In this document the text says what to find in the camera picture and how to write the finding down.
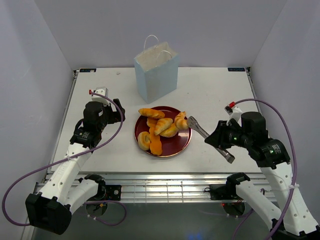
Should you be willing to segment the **oval yellow bun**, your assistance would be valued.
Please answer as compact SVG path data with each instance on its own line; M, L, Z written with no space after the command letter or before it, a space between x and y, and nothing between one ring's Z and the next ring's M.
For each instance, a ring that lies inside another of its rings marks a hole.
M171 138L171 137L175 136L178 132L179 132L179 129L176 127L176 125L174 123L172 123L169 128L162 131L159 135L161 137Z

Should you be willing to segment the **metal tongs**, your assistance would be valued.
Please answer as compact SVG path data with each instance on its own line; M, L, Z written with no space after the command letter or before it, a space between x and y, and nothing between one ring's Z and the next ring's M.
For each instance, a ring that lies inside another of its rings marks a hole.
M190 116L187 119L187 125L189 128L199 133L204 139L209 137L209 134L199 125L198 121L193 116ZM228 163L230 164L233 163L233 161L235 160L235 157L231 153L219 147L214 146L214 148L226 159Z

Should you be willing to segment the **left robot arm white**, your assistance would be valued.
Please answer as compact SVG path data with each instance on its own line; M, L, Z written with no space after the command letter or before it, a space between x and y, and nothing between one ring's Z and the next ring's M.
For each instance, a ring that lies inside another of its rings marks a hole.
M104 128L125 120L125 109L119 99L115 98L113 103L116 111L99 96L85 105L83 118L76 124L70 139L66 161L58 164L37 194L31 193L26 198L27 215L32 226L61 235L67 230L73 213L86 201L106 200L107 187L100 175L89 174L81 178L76 188L72 188L72 184L102 140Z

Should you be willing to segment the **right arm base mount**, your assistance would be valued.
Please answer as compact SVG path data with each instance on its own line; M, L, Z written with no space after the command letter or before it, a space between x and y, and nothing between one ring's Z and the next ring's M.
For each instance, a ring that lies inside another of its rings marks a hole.
M204 192L209 193L211 200L243 200L236 194L234 187L228 187L226 184L210 184Z

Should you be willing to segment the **pointed cone bread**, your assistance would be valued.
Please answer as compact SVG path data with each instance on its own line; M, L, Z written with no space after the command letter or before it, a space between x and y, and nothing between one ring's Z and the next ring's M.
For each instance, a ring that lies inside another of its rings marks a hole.
M168 129L173 123L172 118L160 118L154 128L154 135L157 136L164 130Z

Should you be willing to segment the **striped croissant bread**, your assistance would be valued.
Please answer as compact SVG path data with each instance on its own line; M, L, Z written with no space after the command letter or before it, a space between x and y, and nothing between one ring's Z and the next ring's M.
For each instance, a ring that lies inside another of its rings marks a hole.
M186 115L186 112L183 111L174 118L174 124L179 130L187 130L189 128Z

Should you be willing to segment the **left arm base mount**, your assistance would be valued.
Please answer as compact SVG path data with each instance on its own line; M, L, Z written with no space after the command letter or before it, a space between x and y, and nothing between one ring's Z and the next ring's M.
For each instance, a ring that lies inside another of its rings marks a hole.
M122 186L121 185L103 185L98 186L97 194L90 197L89 201L119 201L121 199Z

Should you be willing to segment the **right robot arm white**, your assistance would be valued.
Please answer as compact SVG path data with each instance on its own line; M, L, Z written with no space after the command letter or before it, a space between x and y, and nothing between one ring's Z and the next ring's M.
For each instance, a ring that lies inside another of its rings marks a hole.
M281 141L270 138L266 120L259 112L245 112L241 123L231 118L218 122L212 134L204 133L205 143L225 151L244 148L265 175L278 203L275 206L243 172L227 178L225 193L244 199L263 219L273 240L318 240L320 225L310 213L297 184L288 152Z

